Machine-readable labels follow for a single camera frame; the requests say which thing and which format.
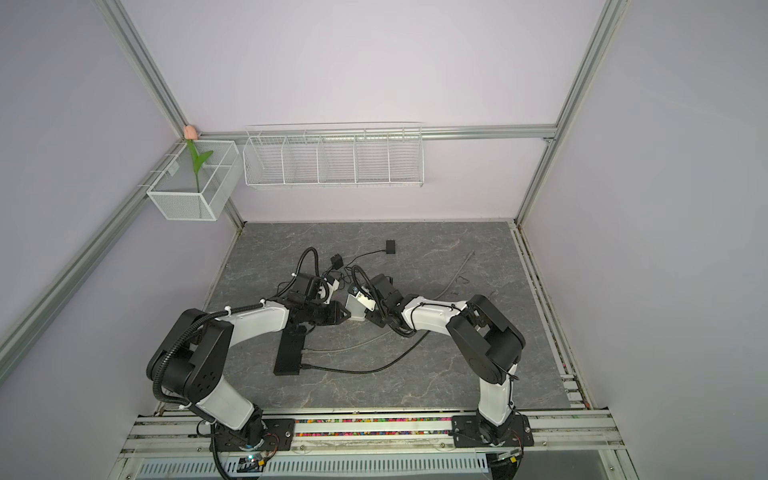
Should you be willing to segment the white router box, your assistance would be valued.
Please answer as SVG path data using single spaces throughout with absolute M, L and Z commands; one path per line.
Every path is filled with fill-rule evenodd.
M 350 321 L 364 322 L 366 320 L 366 307 L 360 303 L 354 295 L 348 294 L 345 301 L 345 308 L 349 312 Z

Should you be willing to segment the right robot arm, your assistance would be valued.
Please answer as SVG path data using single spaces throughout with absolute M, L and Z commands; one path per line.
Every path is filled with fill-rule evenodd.
M 517 367 L 526 345 L 521 331 L 485 296 L 466 301 L 442 301 L 421 295 L 401 294 L 390 277 L 373 278 L 354 265 L 348 269 L 365 308 L 365 318 L 395 333 L 411 337 L 435 332 L 450 337 L 466 363 L 479 378 L 480 397 L 470 431 L 458 437 L 488 446 L 524 449 L 526 420 L 513 400 Z

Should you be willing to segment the black network switch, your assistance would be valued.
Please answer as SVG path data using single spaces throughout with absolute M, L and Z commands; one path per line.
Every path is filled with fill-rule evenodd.
M 300 374 L 302 351 L 307 331 L 308 329 L 303 325 L 293 326 L 282 331 L 273 366 L 275 376 L 297 376 Z

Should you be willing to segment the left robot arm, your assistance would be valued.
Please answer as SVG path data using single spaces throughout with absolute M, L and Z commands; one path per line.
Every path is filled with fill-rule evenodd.
M 225 378 L 229 349 L 267 333 L 281 335 L 273 372 L 292 376 L 301 370 L 306 337 L 318 326 L 337 325 L 349 311 L 334 293 L 340 282 L 335 255 L 325 272 L 295 270 L 288 283 L 254 305 L 207 313 L 187 309 L 161 342 L 146 368 L 153 396 L 187 409 L 209 423 L 214 445 L 226 451 L 286 448 L 287 435 L 269 426 L 263 411 Z

